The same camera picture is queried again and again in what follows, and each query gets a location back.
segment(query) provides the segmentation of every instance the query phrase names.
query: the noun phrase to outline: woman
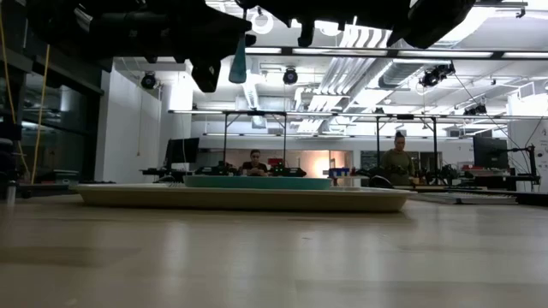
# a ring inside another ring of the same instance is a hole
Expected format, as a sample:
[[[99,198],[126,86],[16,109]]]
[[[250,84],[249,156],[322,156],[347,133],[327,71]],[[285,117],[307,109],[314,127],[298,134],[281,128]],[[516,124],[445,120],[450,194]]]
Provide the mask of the woman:
[[[414,175],[414,165],[411,156],[403,149],[405,137],[397,132],[394,138],[394,149],[387,151],[382,158],[382,166],[392,185],[410,185],[409,176]]]
[[[250,176],[267,176],[268,169],[266,168],[266,165],[259,162],[260,151],[251,150],[251,153],[249,154],[249,156],[251,157],[251,162],[245,162],[241,166],[242,173],[244,175],[250,175]]]

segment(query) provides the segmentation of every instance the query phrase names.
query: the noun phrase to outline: wire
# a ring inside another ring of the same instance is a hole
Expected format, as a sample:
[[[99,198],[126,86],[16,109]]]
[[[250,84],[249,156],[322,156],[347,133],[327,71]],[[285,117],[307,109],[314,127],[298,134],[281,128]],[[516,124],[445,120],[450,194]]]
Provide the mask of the wire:
[[[145,89],[141,88],[140,86],[137,87],[140,91],[140,110],[139,110],[139,133],[137,134],[137,156],[140,156],[140,132],[142,128],[142,122],[143,122],[143,92]]]
[[[531,141],[531,138],[534,136],[534,133],[537,131],[537,128],[539,128],[540,126],[540,123],[544,120],[545,116],[542,115],[540,117],[540,120],[539,122],[537,123],[537,126],[534,128],[533,132],[531,133],[531,135],[529,136],[529,139],[527,139],[527,142],[525,143],[525,146],[527,147],[527,145],[529,144],[529,141]]]
[[[11,95],[11,86],[9,84],[8,55],[6,52],[6,39],[3,33],[2,6],[0,6],[0,37],[2,40],[3,70],[5,73],[5,79],[6,79],[6,89],[8,89],[8,100],[9,100],[9,107],[11,109],[11,120],[14,124],[16,124],[17,119],[15,118],[14,99]],[[28,166],[27,166],[27,162],[25,161],[25,154],[23,153],[23,147],[21,146],[21,141],[17,141],[17,145],[19,148],[19,153],[21,155],[21,161],[23,162],[23,166],[25,166],[25,173],[28,174]]]
[[[456,77],[456,79],[459,81],[459,83],[461,84],[462,88],[464,89],[464,91],[466,91],[466,93],[468,94],[468,96],[470,96],[470,98],[472,99],[472,101],[474,101],[476,104],[479,104],[478,101],[476,100],[476,98],[474,97],[474,95],[472,95],[472,93],[470,93],[470,91],[466,88],[466,86],[464,86],[464,84],[462,83],[461,79],[459,78],[459,76],[456,74],[456,73],[453,73],[453,75]],[[504,132],[503,128],[498,125],[498,123],[493,120],[493,118],[488,115],[488,114],[485,114],[487,116],[487,118],[489,118],[489,120],[491,120],[493,122],[493,124],[495,124],[498,129],[503,132],[504,135],[506,135],[506,137],[508,138],[508,140],[510,140],[511,143],[513,143],[516,147],[520,148],[520,146],[512,139],[510,138],[510,136],[508,135],[508,133]],[[531,173],[531,169],[529,168],[529,165],[527,163],[527,158],[525,157],[525,154],[523,153],[523,151],[521,151],[521,155],[523,156],[523,161],[525,162],[526,166],[527,166],[527,172],[528,173]]]
[[[36,144],[34,145],[34,162],[33,162],[33,175],[31,176],[31,184],[34,184],[34,177],[36,175],[36,165],[38,163],[38,148],[40,144],[40,131],[42,130],[42,111],[44,109],[45,100],[45,82],[48,79],[48,67],[50,66],[50,45],[45,48],[45,65],[44,65],[44,81],[42,83],[42,98],[40,99],[40,110],[38,112],[38,130],[36,134]]]

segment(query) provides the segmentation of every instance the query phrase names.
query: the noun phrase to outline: white wall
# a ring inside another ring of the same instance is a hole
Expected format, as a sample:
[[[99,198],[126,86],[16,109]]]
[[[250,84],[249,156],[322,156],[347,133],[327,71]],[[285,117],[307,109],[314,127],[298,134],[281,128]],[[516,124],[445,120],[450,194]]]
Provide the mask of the white wall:
[[[95,179],[152,181],[139,170],[158,166],[161,102],[115,69],[102,87]]]

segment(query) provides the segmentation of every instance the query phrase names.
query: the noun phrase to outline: green shirt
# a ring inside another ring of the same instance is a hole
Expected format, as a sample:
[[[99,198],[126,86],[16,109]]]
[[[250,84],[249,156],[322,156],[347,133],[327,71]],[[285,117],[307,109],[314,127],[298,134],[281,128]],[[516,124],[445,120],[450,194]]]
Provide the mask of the green shirt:
[[[414,175],[414,165],[411,156],[405,151],[387,151],[381,160],[388,180],[392,185],[409,185],[409,176]]]

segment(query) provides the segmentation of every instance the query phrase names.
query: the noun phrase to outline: rope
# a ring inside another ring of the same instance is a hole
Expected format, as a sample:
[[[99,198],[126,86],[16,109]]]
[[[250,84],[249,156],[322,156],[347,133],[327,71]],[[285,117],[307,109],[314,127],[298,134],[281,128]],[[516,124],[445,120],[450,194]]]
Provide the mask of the rope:
[[[42,98],[40,99],[40,110],[38,112],[38,132],[36,135],[36,144],[34,145],[34,162],[33,162],[33,175],[31,176],[31,184],[34,184],[34,177],[36,176],[36,164],[38,162],[38,147],[40,144],[40,131],[42,130],[42,111],[44,108],[45,100],[45,82],[48,80],[48,67],[50,66],[50,45],[45,49],[45,65],[44,65],[44,82],[42,83]]]

